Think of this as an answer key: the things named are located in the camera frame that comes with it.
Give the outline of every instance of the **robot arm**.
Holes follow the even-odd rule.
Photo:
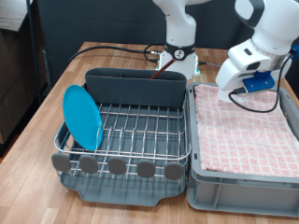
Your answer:
[[[299,36],[299,0],[236,0],[235,11],[254,35],[229,50],[230,58],[217,75],[219,97],[227,102],[228,93],[243,86],[243,96],[273,88]],[[281,77],[291,64],[287,61]]]
[[[161,54],[159,67],[163,67],[173,58],[176,61],[166,70],[180,72],[187,79],[197,73],[195,51],[196,21],[186,14],[187,5],[203,4],[210,0],[153,0],[163,11],[166,19],[165,51]]]
[[[210,0],[153,0],[166,18],[166,42],[188,47],[195,42],[196,21],[186,14],[187,5],[203,4]]]

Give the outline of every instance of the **dish towel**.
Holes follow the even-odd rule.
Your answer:
[[[299,177],[299,143],[280,106],[252,113],[218,98],[218,87],[195,87],[196,123],[202,170],[247,175]],[[266,110],[277,94],[251,96],[243,105]]]

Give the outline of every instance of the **gray plastic tray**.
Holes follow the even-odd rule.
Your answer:
[[[195,118],[194,87],[210,83],[192,83],[188,89],[190,120]],[[299,137],[299,112],[292,98],[280,89],[280,106],[288,113],[288,123]],[[274,216],[299,216],[299,178],[242,175],[203,171],[200,168],[197,127],[191,123],[192,168],[188,183],[188,202],[195,209],[253,213]]]
[[[102,111],[107,111],[108,106],[104,105],[102,106]],[[131,109],[132,113],[136,113],[137,109],[135,108]],[[140,111],[140,114],[144,114],[146,112],[146,108],[143,107]],[[161,115],[165,115],[165,109],[162,108],[160,111]],[[102,120],[106,119],[106,115],[102,115]],[[107,120],[107,127],[113,126],[115,122],[116,116],[110,115]],[[126,117],[119,117],[118,123],[123,124],[125,122]],[[145,119],[140,118],[140,121],[138,122],[138,130],[140,130],[141,127],[145,126]],[[159,132],[165,132],[165,120],[160,120],[160,126]],[[154,126],[156,123],[156,119],[150,119],[149,121],[149,131],[154,130]],[[175,120],[175,124],[173,121],[170,122],[169,125],[170,133],[174,133],[177,128],[177,121]],[[181,119],[179,121],[179,128],[183,129],[184,120]],[[132,130],[135,126],[135,117],[130,117],[126,129]],[[68,132],[68,129],[63,124],[61,130],[58,132],[56,136],[56,142],[57,145],[60,148],[65,148],[65,142],[70,137],[70,134]],[[102,142],[102,145],[100,149],[105,150],[107,148],[107,131],[104,132],[104,140]],[[107,155],[107,160],[105,156],[101,156],[96,154],[95,159],[98,162],[103,162],[107,164],[107,161],[112,154],[113,151],[118,151],[119,148],[119,139],[120,134],[117,132],[113,132],[110,137],[110,150],[111,154]],[[125,133],[123,135],[123,138],[121,140],[122,142],[122,152],[130,152],[131,149],[131,140],[132,135],[129,133]],[[162,155],[165,153],[165,136],[160,135],[158,136],[157,140],[157,154]],[[154,143],[155,143],[155,137],[153,133],[147,134],[147,143],[146,143],[146,153],[152,154],[154,150]],[[168,155],[176,155],[177,152],[177,143],[178,143],[178,137],[177,136],[170,136],[169,137],[169,149],[168,149]],[[135,141],[134,141],[134,153],[139,153],[139,156],[141,154],[143,147],[143,134],[142,133],[136,133],[135,134]],[[185,139],[182,138],[180,142],[181,147],[181,154],[185,154]],[[74,151],[78,151],[78,149],[82,148],[77,143],[75,143],[74,146],[72,146]],[[107,165],[104,165],[103,173],[100,175],[100,178],[97,178],[97,174],[87,175],[85,178],[83,173],[80,171],[80,166],[77,167],[76,161],[79,161],[80,154],[69,154],[69,160],[72,161],[71,167],[73,175],[71,176],[68,172],[62,172],[61,173],[61,182],[62,184],[68,188],[68,189],[74,189],[79,194],[83,201],[87,202],[96,202],[96,203],[120,203],[120,204],[130,204],[130,205],[144,205],[144,206],[155,206],[162,198],[166,197],[175,197],[178,196],[183,190],[185,190],[185,167],[186,167],[186,161],[181,160],[178,161],[182,164],[184,167],[183,176],[180,179],[180,182],[178,180],[170,180],[167,179],[165,182],[164,178],[164,167],[166,165],[166,162],[164,160],[156,160],[155,165],[156,167],[161,167],[160,169],[156,169],[156,175],[154,179],[151,178],[138,178],[138,175],[136,174],[136,167],[135,165],[138,164],[142,159],[130,159],[124,158],[125,162],[128,164],[129,160],[132,166],[130,166],[129,175],[115,175],[113,176],[113,179],[111,179],[110,173],[107,169]]]

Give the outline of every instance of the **wire rack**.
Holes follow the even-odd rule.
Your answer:
[[[116,176],[108,170],[107,162],[109,158],[118,157],[125,159],[125,180],[129,176],[138,176],[136,166],[140,161],[147,160],[155,165],[151,182],[156,178],[164,178],[166,184],[164,167],[169,162],[177,162],[185,167],[191,153],[191,148],[187,147],[184,107],[100,104],[98,108],[103,121],[104,136],[99,148],[90,151],[81,147],[75,139],[72,140],[68,130],[62,132],[63,127],[56,135],[54,145],[59,152],[69,157],[70,176],[80,173],[83,173],[84,177],[89,175],[82,172],[79,158],[90,155],[97,161],[97,178],[110,174],[113,179]]]

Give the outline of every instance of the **blue plastic plate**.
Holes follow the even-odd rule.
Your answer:
[[[84,148],[95,150],[103,140],[103,126],[99,110],[89,93],[82,87],[72,85],[64,94],[64,119],[69,132]]]

